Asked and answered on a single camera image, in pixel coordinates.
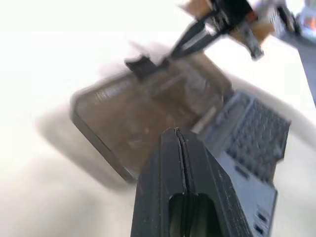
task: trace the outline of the white table surface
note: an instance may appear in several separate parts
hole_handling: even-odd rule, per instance
[[[136,56],[136,48],[167,52],[191,18],[167,4],[138,1],[6,5],[0,14],[0,236],[129,236],[135,187],[72,124],[69,98],[126,70],[123,59]],[[146,10],[153,8],[156,13]],[[235,88],[292,120],[285,160],[276,169],[272,237],[314,237],[315,106],[298,52],[272,37],[263,48],[258,62],[229,39],[206,54]]]

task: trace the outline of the black plastic object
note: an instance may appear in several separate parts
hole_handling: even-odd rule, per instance
[[[125,65],[142,80],[147,76],[163,69],[169,65],[167,60],[164,60],[161,64],[154,64],[149,57],[141,56],[140,59],[135,61],[126,60]]]
[[[137,184],[131,237],[252,237],[232,182],[186,129],[168,129]]]
[[[205,30],[205,21],[208,18],[216,18],[219,14],[220,12],[216,9],[192,23],[175,45],[170,57],[172,59],[179,59],[200,52],[221,35],[229,33],[235,26],[229,25],[224,20],[222,28],[215,34],[211,35]]]
[[[252,12],[246,0],[218,0],[220,9],[228,16],[230,24],[237,25]]]

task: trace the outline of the slot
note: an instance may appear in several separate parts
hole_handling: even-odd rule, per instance
[[[248,178],[249,178],[249,175],[248,175],[245,171],[243,171],[243,169],[240,168],[239,166],[235,165],[235,170],[236,170],[239,174],[241,174],[245,179],[248,179]]]
[[[184,235],[183,215],[184,196],[175,195],[169,201],[169,235],[182,237]]]
[[[214,202],[207,195],[200,195],[194,211],[190,237],[224,237]]]
[[[263,235],[263,233],[264,233],[264,231],[263,231],[263,229],[261,229],[259,226],[257,226],[257,225],[255,225],[255,230],[259,233],[259,234],[261,234],[261,235]]]
[[[264,217],[260,212],[258,212],[258,217],[264,222],[264,223],[266,223],[267,222],[267,218],[266,217]]]

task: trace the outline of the clear plastic lid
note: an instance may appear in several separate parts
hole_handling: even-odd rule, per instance
[[[222,107],[223,88],[203,68],[181,60],[142,82],[127,74],[82,95],[76,113],[137,178],[163,131],[192,127],[212,107]]]

